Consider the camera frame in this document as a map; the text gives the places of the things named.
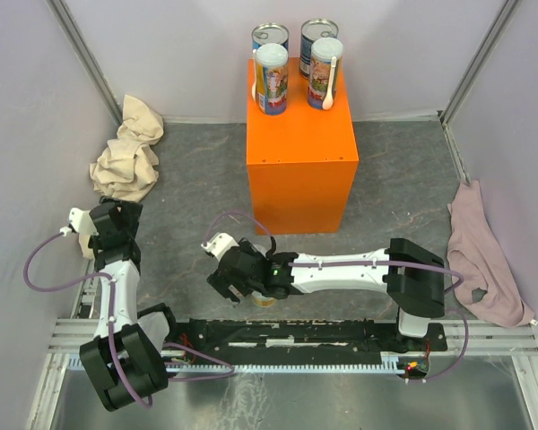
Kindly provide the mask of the yellow labelled can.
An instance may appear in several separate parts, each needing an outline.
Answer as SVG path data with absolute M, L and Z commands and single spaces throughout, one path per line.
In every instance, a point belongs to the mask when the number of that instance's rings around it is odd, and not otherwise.
M 277 116 L 286 110 L 288 61 L 287 49 L 277 43 L 262 45 L 255 52 L 255 100 L 267 116 Z

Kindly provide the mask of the colourful can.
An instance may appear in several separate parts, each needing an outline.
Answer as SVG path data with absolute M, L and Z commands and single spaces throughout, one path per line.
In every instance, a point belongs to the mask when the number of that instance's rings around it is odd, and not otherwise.
M 329 110 L 334 104 L 337 76 L 341 70 L 343 43 L 336 38 L 321 38 L 311 47 L 308 75 L 308 104 Z

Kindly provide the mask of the blue tall tin can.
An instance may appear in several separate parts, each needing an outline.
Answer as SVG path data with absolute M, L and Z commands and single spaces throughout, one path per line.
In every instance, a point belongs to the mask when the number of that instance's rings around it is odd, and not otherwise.
M 252 48 L 259 49 L 268 43 L 275 43 L 289 49 L 288 29 L 280 23 L 268 22 L 257 25 L 251 33 Z

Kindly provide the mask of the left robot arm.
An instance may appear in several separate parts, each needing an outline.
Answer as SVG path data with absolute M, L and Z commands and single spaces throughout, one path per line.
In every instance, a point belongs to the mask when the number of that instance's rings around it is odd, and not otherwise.
M 108 411 L 134 402 L 149 408 L 152 395 L 169 384 L 161 349 L 175 347 L 180 339 L 168 306 L 137 309 L 141 250 L 135 236 L 142 210 L 138 202 L 102 197 L 89 212 L 88 247 L 100 275 L 101 309 L 93 340 L 80 346 L 79 356 Z

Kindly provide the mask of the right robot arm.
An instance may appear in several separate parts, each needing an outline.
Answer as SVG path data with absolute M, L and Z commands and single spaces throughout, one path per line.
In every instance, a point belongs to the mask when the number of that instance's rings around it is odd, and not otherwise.
M 283 300 L 325 290 L 382 293 L 398 306 L 394 340 L 405 350 L 422 344 L 430 320 L 445 314 L 444 262 L 408 239 L 347 255 L 278 253 L 226 233 L 201 247 L 218 263 L 208 283 L 233 303 L 250 295 Z

